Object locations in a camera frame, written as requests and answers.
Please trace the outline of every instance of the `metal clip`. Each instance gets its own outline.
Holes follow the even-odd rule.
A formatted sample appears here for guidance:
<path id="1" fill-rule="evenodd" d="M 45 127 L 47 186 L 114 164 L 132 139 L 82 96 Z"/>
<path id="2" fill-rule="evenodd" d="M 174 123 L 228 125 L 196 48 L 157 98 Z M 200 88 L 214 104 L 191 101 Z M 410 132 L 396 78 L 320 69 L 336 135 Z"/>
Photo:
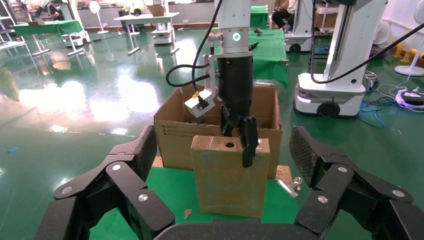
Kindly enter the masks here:
<path id="1" fill-rule="evenodd" d="M 286 66 L 289 65 L 289 60 L 287 58 L 281 59 L 280 61 L 283 62 Z"/>
<path id="2" fill-rule="evenodd" d="M 296 191 L 299 191 L 301 189 L 302 184 L 302 178 L 295 177 L 292 182 L 289 184 L 286 184 L 281 179 L 277 180 L 277 183 L 293 198 L 296 198 L 299 196 L 299 194 Z"/>

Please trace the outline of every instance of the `person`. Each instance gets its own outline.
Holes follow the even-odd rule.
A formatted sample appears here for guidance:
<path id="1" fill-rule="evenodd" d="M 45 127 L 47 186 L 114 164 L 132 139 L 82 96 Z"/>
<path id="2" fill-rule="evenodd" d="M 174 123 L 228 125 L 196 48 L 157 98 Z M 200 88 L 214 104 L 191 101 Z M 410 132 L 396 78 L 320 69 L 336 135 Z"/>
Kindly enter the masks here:
<path id="1" fill-rule="evenodd" d="M 54 21 L 63 21 L 65 20 L 64 14 L 62 13 L 61 7 L 57 3 L 51 3 L 50 6 L 48 6 L 48 12 L 49 16 Z"/>
<path id="2" fill-rule="evenodd" d="M 278 6 L 276 12 L 272 15 L 272 21 L 277 24 L 279 29 L 283 29 L 286 23 L 283 21 L 287 20 L 288 25 L 293 28 L 295 21 L 296 8 L 298 7 L 298 0 L 286 0 L 280 6 Z"/>

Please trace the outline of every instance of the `fan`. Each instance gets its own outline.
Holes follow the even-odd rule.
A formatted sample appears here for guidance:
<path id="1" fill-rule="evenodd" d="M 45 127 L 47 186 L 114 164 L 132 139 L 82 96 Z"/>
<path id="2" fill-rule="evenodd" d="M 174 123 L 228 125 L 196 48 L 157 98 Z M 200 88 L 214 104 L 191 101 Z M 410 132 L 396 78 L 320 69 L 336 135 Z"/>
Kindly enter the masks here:
<path id="1" fill-rule="evenodd" d="M 423 24 L 424 23 L 424 0 L 422 0 L 417 8 L 415 9 L 415 13 L 413 14 L 413 19 L 417 24 Z M 397 66 L 394 70 L 403 75 L 408 76 L 424 76 L 424 68 L 415 66 L 417 64 L 418 58 L 420 57 L 420 53 L 424 49 L 424 37 L 422 39 L 421 46 L 419 47 L 419 50 L 416 52 L 415 57 L 413 58 L 413 61 L 410 66 Z"/>
<path id="2" fill-rule="evenodd" d="M 108 30 L 104 30 L 103 29 L 102 20 L 100 20 L 100 15 L 99 15 L 99 11 L 100 11 L 99 4 L 95 0 L 93 0 L 93 1 L 90 2 L 89 7 L 90 7 L 90 11 L 93 14 L 97 14 L 98 22 L 100 23 L 100 31 L 98 31 L 97 33 L 98 34 L 107 34 L 107 33 L 109 33 Z"/>

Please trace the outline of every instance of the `green tablecloth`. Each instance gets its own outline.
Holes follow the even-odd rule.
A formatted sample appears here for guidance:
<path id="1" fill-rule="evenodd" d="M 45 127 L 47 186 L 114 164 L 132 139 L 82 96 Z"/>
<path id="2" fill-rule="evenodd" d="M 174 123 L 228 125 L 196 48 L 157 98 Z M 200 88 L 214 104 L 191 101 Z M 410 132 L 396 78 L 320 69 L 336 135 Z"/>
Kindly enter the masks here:
<path id="1" fill-rule="evenodd" d="M 77 20 L 46 21 L 38 26 L 29 26 L 28 23 L 13 26 L 17 35 L 25 36 L 32 34 L 71 34 L 83 30 Z"/>
<path id="2" fill-rule="evenodd" d="M 276 80 L 287 87 L 286 65 L 282 61 L 287 58 L 284 46 L 284 32 L 278 29 L 263 29 L 262 36 L 249 30 L 249 44 L 259 42 L 253 50 L 253 79 Z"/>
<path id="3" fill-rule="evenodd" d="M 250 10 L 250 26 L 262 29 L 267 28 L 268 22 L 268 6 L 252 6 Z"/>
<path id="4" fill-rule="evenodd" d="M 248 217 L 202 213 L 196 194 L 193 171 L 152 167 L 146 181 L 148 188 L 155 191 L 175 215 L 176 224 L 210 223 L 212 218 L 228 221 L 247 220 Z M 184 211 L 191 209 L 188 219 Z M 299 210 L 297 200 L 290 197 L 276 180 L 268 179 L 263 215 L 263 224 L 292 224 Z M 103 216 L 91 229 L 91 240 L 136 240 L 136 235 L 117 209 Z"/>

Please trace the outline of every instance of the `green epoxy floor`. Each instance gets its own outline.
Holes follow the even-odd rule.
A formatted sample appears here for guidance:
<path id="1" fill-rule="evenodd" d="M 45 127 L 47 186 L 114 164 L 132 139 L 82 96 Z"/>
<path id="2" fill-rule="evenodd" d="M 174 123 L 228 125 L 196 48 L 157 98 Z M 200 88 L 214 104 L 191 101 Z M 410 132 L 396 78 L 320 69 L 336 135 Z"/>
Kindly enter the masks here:
<path id="1" fill-rule="evenodd" d="M 36 67 L 24 56 L 24 48 L 18 47 L 18 54 L 11 49 L 12 57 L 0 52 L 0 239 L 32 239 L 57 186 L 96 167 L 114 145 L 134 140 L 145 125 L 153 123 L 154 113 L 174 90 L 165 82 L 166 72 L 193 62 L 204 33 L 178 31 L 181 49 L 175 56 L 168 54 L 170 46 L 154 47 L 150 33 L 136 37 L 140 52 L 133 56 L 127 56 L 126 36 L 92 43 L 85 47 L 87 55 L 70 58 L 60 39 L 49 36 L 46 46 L 51 52 L 34 58 Z M 28 44 L 35 50 L 30 40 Z M 373 128 L 357 119 L 299 115 L 292 101 L 297 75 L 308 71 L 309 55 L 289 54 L 288 59 L 288 87 L 267 81 L 275 83 L 279 96 L 283 130 L 279 163 L 289 165 L 293 177 L 300 175 L 290 157 L 289 140 L 293 127 L 305 126 L 317 140 L 342 148 L 364 170 L 408 190 L 424 209 L 424 114 L 399 107 L 383 110 L 379 117 L 386 128 Z M 394 72 L 399 64 L 387 57 L 368 69 L 378 74 L 382 84 L 397 85 L 406 80 Z M 317 65 L 317 71 L 322 70 L 325 61 Z M 185 82 L 190 70 L 174 76 L 174 81 Z M 423 78 L 412 78 L 407 86 L 423 90 Z M 378 124 L 372 113 L 359 117 Z M 18 150 L 8 153 L 11 148 Z M 304 186 L 300 205 L 308 193 Z M 96 239 L 119 238 L 96 235 Z M 342 211 L 328 234 L 328 239 L 341 238 L 369 239 L 370 234 Z"/>

